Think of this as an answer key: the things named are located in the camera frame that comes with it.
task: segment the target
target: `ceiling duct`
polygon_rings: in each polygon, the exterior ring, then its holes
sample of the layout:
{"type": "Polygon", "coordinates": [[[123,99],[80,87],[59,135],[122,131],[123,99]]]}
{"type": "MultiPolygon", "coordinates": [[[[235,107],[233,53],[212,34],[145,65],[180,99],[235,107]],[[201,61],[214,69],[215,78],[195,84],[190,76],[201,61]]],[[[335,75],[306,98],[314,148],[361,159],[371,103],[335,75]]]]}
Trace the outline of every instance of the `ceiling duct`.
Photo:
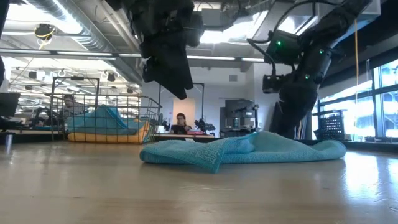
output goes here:
{"type": "MultiPolygon", "coordinates": [[[[57,20],[57,27],[68,33],[80,34],[84,37],[74,37],[87,50],[92,52],[117,52],[116,48],[94,26],[92,21],[71,0],[27,0],[27,2],[57,20]]],[[[142,82],[140,74],[122,58],[106,61],[114,66],[127,81],[139,85],[142,82]]]]}

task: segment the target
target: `person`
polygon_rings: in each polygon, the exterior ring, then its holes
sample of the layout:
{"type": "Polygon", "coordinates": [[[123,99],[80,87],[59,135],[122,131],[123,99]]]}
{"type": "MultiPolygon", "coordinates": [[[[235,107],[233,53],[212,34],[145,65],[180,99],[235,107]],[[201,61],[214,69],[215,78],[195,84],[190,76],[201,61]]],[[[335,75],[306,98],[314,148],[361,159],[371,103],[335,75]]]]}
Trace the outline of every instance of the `person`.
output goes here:
{"type": "Polygon", "coordinates": [[[187,131],[192,130],[192,127],[187,125],[185,115],[183,113],[177,114],[177,125],[173,125],[170,134],[187,134],[187,131]]]}
{"type": "Polygon", "coordinates": [[[63,108],[63,115],[65,118],[71,115],[83,114],[85,112],[85,107],[81,103],[77,103],[72,94],[64,95],[63,102],[65,104],[65,107],[63,108]]]}

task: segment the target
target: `blue fabric in basket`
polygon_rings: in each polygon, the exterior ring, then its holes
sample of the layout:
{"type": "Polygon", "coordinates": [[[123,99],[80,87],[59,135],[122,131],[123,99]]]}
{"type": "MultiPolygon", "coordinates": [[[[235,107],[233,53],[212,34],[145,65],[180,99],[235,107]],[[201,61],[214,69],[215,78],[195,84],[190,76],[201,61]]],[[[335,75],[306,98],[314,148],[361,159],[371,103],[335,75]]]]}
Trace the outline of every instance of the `blue fabric in basket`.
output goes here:
{"type": "Polygon", "coordinates": [[[71,133],[134,135],[145,121],[131,118],[125,122],[117,108],[101,105],[91,113],[68,117],[67,124],[71,133]]]}
{"type": "Polygon", "coordinates": [[[325,161],[339,159],[345,153],[345,146],[338,141],[307,146],[274,133],[260,132],[210,143],[162,141],[147,145],[140,152],[140,159],[155,164],[193,164],[216,173],[220,164],[325,161]]]}

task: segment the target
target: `yellow cable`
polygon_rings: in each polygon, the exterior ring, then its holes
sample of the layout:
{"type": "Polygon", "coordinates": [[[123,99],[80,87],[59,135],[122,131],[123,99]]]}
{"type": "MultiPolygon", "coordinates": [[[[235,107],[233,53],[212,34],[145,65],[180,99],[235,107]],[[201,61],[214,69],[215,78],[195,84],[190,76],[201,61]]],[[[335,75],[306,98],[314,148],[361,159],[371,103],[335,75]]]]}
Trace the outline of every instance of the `yellow cable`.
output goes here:
{"type": "MultiPolygon", "coordinates": [[[[356,64],[356,87],[355,87],[355,107],[358,108],[357,103],[358,103],[358,81],[359,81],[359,62],[358,62],[358,23],[355,20],[355,64],[356,64]]],[[[356,132],[356,115],[355,113],[355,119],[354,119],[354,138],[353,141],[355,140],[355,132],[356,132]]]]}
{"type": "Polygon", "coordinates": [[[55,28],[54,28],[54,29],[52,29],[52,31],[49,32],[48,34],[45,34],[45,35],[37,35],[37,34],[36,34],[36,29],[37,29],[37,28],[35,28],[35,30],[34,30],[36,37],[48,37],[49,35],[53,34],[54,31],[55,31],[55,28]]]}
{"type": "Polygon", "coordinates": [[[355,64],[356,64],[356,88],[355,88],[355,104],[358,100],[358,80],[359,80],[359,62],[358,62],[358,24],[355,20],[355,64]]]}
{"type": "Polygon", "coordinates": [[[45,46],[47,43],[48,36],[46,36],[45,40],[43,40],[42,44],[40,44],[39,50],[42,50],[42,48],[45,46]]]}

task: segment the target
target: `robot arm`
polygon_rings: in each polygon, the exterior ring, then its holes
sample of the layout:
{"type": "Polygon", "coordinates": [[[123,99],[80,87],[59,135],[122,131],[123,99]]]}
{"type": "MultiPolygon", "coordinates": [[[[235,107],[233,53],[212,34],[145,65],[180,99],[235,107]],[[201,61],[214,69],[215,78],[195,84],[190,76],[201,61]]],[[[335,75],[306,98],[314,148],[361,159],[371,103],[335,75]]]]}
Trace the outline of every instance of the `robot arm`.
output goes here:
{"type": "Polygon", "coordinates": [[[370,2],[346,0],[300,36],[277,30],[277,27],[270,33],[271,41],[264,53],[264,61],[273,63],[273,69],[271,76],[264,75],[263,92],[279,93],[282,111],[277,129],[271,131],[286,133],[313,108],[335,53],[333,48],[370,2]],[[297,63],[298,67],[286,76],[277,77],[275,63],[293,68],[297,63]]]}

